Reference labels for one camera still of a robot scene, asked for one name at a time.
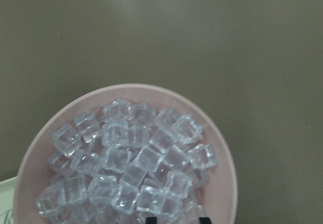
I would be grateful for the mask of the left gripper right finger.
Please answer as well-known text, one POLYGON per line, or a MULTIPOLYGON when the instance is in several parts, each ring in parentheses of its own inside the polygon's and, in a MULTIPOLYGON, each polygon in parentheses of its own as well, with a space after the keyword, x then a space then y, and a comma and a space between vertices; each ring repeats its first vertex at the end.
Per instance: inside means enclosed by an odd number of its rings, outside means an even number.
POLYGON ((199 223, 200 224, 211 224, 211 220, 209 217, 200 217, 199 223))

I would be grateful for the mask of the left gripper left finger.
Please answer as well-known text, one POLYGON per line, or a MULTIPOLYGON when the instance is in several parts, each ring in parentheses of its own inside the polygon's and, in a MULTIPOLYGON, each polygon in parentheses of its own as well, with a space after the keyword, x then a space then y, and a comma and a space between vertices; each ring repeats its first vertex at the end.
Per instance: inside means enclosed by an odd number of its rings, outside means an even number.
POLYGON ((156 216, 147 217, 146 224, 157 224, 157 217, 156 216))

